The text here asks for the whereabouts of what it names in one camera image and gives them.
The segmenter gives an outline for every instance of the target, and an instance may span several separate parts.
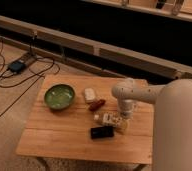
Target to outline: black wall panel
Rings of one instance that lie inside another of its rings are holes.
[[[192,66],[192,23],[74,0],[0,0],[0,14]]]

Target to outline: floor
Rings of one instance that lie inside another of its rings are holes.
[[[9,63],[19,58],[25,52],[16,47],[4,44],[2,55],[5,57],[6,63]],[[36,62],[31,66],[35,72],[39,72],[50,63]],[[58,63],[60,66],[59,74],[76,74],[76,75],[92,75],[84,70],[78,70]],[[48,73],[55,73],[57,67],[54,66]],[[2,81],[3,85],[16,84],[28,76],[32,75],[29,70],[25,70],[22,74],[15,76],[13,79]],[[23,92],[37,79],[31,78],[23,84],[13,88],[0,88],[0,114],[5,111],[8,106],[15,102]],[[24,128],[31,106],[37,95],[37,92],[42,84],[43,79],[40,78],[32,87],[0,117],[0,171],[43,171],[45,168],[33,157],[23,157],[15,154],[15,149]],[[135,165],[131,164],[117,164],[106,162],[91,162],[91,161],[77,161],[67,159],[52,159],[46,158],[50,170],[61,171],[131,171]],[[150,166],[143,169],[143,171],[151,171]]]

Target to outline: white bottle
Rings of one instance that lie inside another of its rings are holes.
[[[114,128],[116,128],[116,131],[122,134],[126,132],[126,129],[128,127],[128,120],[123,119],[117,114],[95,114],[94,120],[104,126],[113,126]]]

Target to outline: green bowl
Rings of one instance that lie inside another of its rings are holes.
[[[58,84],[47,90],[44,101],[50,109],[61,110],[70,106],[74,100],[74,89],[66,84]]]

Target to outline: table top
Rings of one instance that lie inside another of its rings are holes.
[[[93,120],[82,92],[91,87],[106,104],[97,112],[116,112],[117,100],[111,87],[123,80],[96,76],[48,75],[38,93],[16,153],[26,156],[56,157],[78,160],[151,164],[153,106],[137,102],[125,135],[115,132],[113,138],[92,140]],[[146,80],[136,80],[146,86]],[[76,93],[73,104],[62,111],[51,111],[44,103],[46,90],[56,84],[71,85]]]

